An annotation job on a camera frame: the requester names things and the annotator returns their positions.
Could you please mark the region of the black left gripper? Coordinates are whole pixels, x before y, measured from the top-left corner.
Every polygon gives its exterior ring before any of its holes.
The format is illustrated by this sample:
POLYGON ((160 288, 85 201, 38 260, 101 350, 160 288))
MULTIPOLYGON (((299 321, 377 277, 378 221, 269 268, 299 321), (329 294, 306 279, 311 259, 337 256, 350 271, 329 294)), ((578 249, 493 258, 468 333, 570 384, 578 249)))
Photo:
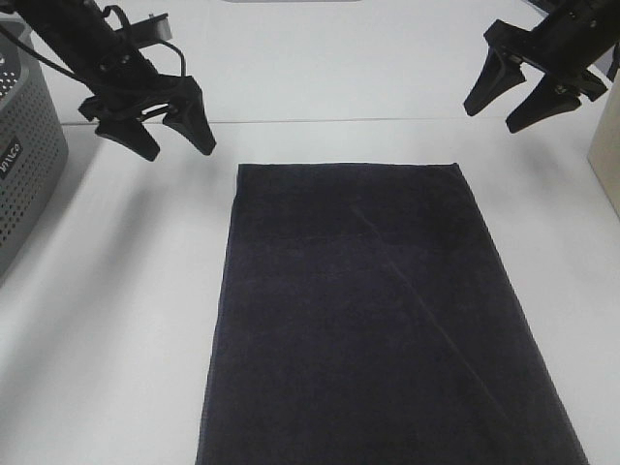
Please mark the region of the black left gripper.
POLYGON ((78 111, 88 120, 97 119, 95 134, 112 140, 152 162, 160 146, 141 124, 156 115, 163 123, 191 142, 201 154, 209 156, 216 139, 205 115, 202 90, 187 74, 183 52, 174 47, 180 73, 159 73, 137 49, 122 50, 102 59, 94 77, 83 82, 93 95, 78 111))

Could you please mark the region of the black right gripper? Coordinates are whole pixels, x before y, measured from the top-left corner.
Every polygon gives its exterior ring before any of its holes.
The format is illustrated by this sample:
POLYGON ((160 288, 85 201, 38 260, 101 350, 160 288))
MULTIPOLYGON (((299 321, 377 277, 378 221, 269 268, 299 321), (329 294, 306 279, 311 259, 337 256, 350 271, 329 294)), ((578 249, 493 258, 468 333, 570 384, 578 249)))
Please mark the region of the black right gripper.
POLYGON ((606 92, 588 68, 619 41, 619 1, 565 1, 530 31, 496 20, 483 36, 490 48, 464 101, 469 116, 523 83, 523 62, 545 74, 506 119, 509 131, 517 133, 578 109, 581 102, 572 90, 591 101, 606 92))

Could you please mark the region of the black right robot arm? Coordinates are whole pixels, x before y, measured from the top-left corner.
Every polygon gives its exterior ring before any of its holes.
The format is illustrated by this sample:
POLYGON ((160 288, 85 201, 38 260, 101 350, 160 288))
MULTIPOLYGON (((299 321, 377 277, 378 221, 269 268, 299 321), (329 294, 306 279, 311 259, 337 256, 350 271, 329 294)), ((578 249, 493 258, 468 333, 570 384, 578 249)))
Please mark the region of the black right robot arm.
POLYGON ((565 1, 536 27, 525 30, 495 20, 483 34, 488 53, 480 75, 464 101, 474 116, 525 81, 526 63, 542 72, 532 93, 507 117, 511 133, 594 102, 606 92, 588 68, 619 42, 617 1, 565 1))

